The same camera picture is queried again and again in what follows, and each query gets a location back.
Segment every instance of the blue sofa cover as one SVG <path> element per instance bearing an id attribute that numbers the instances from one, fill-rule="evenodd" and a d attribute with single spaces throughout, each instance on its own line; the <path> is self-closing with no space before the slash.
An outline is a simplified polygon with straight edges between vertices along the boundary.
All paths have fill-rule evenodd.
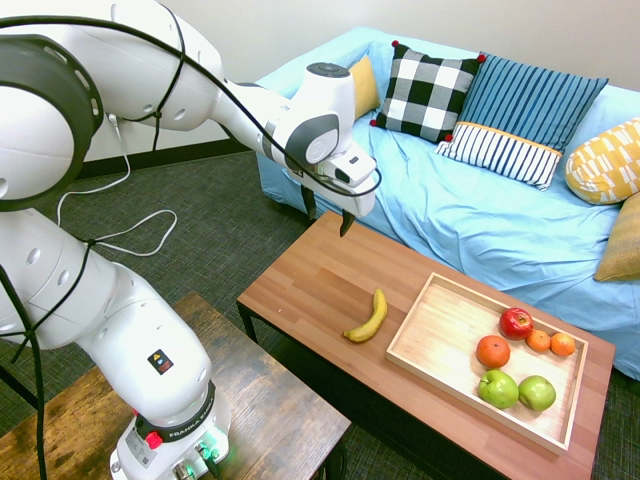
<path id="1" fill-rule="evenodd" d="M 378 96 L 389 84 L 399 40 L 434 57 L 473 58 L 470 52 L 359 27 L 285 64 L 258 83 L 291 98 L 307 65 L 350 68 L 371 59 Z M 621 205 L 594 206 L 564 179 L 567 156 L 584 141 L 640 115 L 640 93 L 607 86 L 566 149 L 547 191 L 434 153 L 435 144 L 374 128 L 377 111 L 353 127 L 354 140 L 377 160 L 382 185 L 374 210 L 358 221 L 466 275 L 616 345 L 615 367 L 640 380 L 640 282 L 593 279 Z M 299 184 L 258 155 L 262 189 L 273 200 L 305 211 Z M 316 196 L 319 214 L 339 209 Z"/>

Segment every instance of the sticker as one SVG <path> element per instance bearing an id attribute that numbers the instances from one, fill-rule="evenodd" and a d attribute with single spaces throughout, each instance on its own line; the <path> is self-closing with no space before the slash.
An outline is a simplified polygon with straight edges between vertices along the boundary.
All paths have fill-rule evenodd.
<path id="1" fill-rule="evenodd" d="M 149 363 L 153 365 L 153 368 L 156 369 L 160 375 L 164 374 L 167 370 L 173 367 L 173 362 L 169 360 L 162 350 L 157 350 L 153 355 L 149 358 Z"/>
<path id="2" fill-rule="evenodd" d="M 125 442 L 127 443 L 127 447 L 129 447 L 131 455 L 138 460 L 138 463 L 145 469 L 149 468 L 149 465 L 151 465 L 157 453 L 149 448 L 147 442 L 142 440 L 135 430 L 129 432 L 129 435 L 125 438 Z"/>

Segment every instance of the yellow pillow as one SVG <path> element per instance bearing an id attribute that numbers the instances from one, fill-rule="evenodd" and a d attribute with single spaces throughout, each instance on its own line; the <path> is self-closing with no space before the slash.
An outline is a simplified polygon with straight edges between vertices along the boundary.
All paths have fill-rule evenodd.
<path id="1" fill-rule="evenodd" d="M 573 193 L 600 205 L 640 191 L 640 117 L 578 147 L 567 159 L 565 178 Z"/>
<path id="2" fill-rule="evenodd" d="M 380 106 L 371 60 L 366 55 L 349 69 L 356 84 L 356 118 Z"/>
<path id="3" fill-rule="evenodd" d="M 630 196 L 622 205 L 593 278 L 640 280 L 640 194 Z"/>

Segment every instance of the wooden coffee table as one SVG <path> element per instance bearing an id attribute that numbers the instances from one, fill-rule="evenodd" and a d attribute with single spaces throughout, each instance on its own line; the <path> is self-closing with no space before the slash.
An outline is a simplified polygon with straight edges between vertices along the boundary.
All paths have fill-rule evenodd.
<path id="1" fill-rule="evenodd" d="M 251 318 L 263 319 L 494 473 L 514 479 L 589 479 L 615 347 L 359 224 L 340 238 L 340 223 L 338 215 L 325 213 L 240 295 L 238 308 L 249 336 L 255 340 Z M 589 343 L 570 446 L 564 455 L 552 453 L 385 359 L 385 351 L 432 272 L 504 304 L 523 307 Z M 350 343 L 342 332 L 369 317 L 376 288 L 387 296 L 387 319 L 370 341 Z"/>
<path id="2" fill-rule="evenodd" d="M 231 451 L 220 463 L 233 480 L 308 480 L 324 462 L 332 478 L 344 465 L 341 437 L 350 422 L 202 297 L 175 305 L 213 361 L 213 380 L 231 404 Z M 45 458 L 51 480 L 110 480 L 109 456 L 132 418 L 94 367 L 47 403 Z M 35 414 L 0 439 L 0 478 L 39 478 Z M 206 474 L 202 477 L 213 479 Z"/>

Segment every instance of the green apple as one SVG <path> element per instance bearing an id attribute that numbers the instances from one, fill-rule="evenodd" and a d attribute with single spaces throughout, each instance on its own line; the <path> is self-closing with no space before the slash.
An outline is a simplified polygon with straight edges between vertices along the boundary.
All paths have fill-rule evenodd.
<path id="1" fill-rule="evenodd" d="M 518 391 L 522 404 L 536 412 L 546 410 L 556 401 L 556 389 L 549 380 L 540 375 L 525 378 L 520 382 Z"/>
<path id="2" fill-rule="evenodd" d="M 509 408 L 518 403 L 518 384 L 500 370 L 489 370 L 480 379 L 478 394 L 497 408 Z"/>

